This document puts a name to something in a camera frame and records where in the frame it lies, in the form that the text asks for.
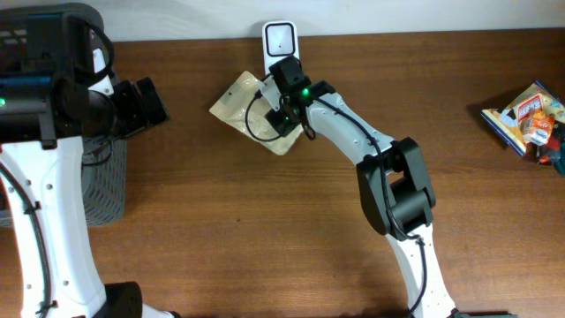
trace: black motor joint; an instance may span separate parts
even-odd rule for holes
[[[335,90],[326,81],[312,84],[304,74],[302,64],[294,57],[286,57],[269,67],[275,84],[281,93],[280,109],[270,110],[265,119],[283,137],[292,132],[297,125],[302,125],[308,138],[315,137],[310,127],[306,108],[316,98],[333,94]]]

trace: black bracket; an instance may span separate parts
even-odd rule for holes
[[[143,298],[135,282],[105,284],[106,302],[93,318],[141,318]]]
[[[454,309],[448,318],[518,318],[515,314],[496,313],[496,314],[462,314]]]
[[[325,94],[335,93],[335,89],[325,80],[313,84],[302,71],[300,61],[286,57],[269,67],[277,88],[281,93],[280,109],[270,110],[265,119],[281,136],[286,137],[298,125],[302,125],[308,139],[316,138],[316,132],[310,126],[306,108],[314,99]]]
[[[435,193],[416,141],[411,138],[395,141],[383,156],[385,170],[403,172],[403,177],[392,185],[386,183],[392,214],[401,230],[408,233],[422,224],[432,223]],[[404,240],[387,216],[378,158],[367,156],[357,165],[357,176],[361,207],[369,224],[380,235],[390,234]]]

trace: snack bag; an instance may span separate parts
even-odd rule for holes
[[[245,110],[249,105],[249,101],[251,101],[255,92],[259,89],[257,86],[258,82],[259,80],[251,73],[243,72],[210,109],[210,113],[214,116],[251,139],[252,137],[245,126]],[[255,102],[249,111],[249,125],[254,128],[254,132],[259,136],[270,137],[277,134],[275,129],[265,119],[265,114],[270,110],[271,106],[264,98],[261,98]],[[302,131],[302,126],[298,125],[288,136],[273,142],[260,142],[260,144],[277,155],[284,155],[289,151]]]
[[[520,126],[536,110],[543,110],[554,120],[565,122],[565,107],[539,81],[528,87],[506,108],[482,110],[481,116],[519,155],[525,155],[531,135],[525,139]]]
[[[551,131],[554,129],[554,123],[555,119],[548,116],[543,110],[534,110],[521,123],[524,140],[538,146],[547,144]]]

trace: colorful snack package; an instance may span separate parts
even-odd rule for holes
[[[528,118],[520,123],[520,131],[526,142],[538,146],[547,144],[551,131],[554,129],[555,119],[548,116],[543,110],[534,110]]]
[[[565,122],[563,103],[536,81],[503,110],[482,110],[481,116],[519,155],[525,155],[526,145],[520,124],[531,112],[543,110],[559,122]]]

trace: white wall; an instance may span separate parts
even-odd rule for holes
[[[0,9],[57,0],[1,0]],[[259,37],[289,19],[300,35],[565,27],[565,0],[83,0],[113,41]]]

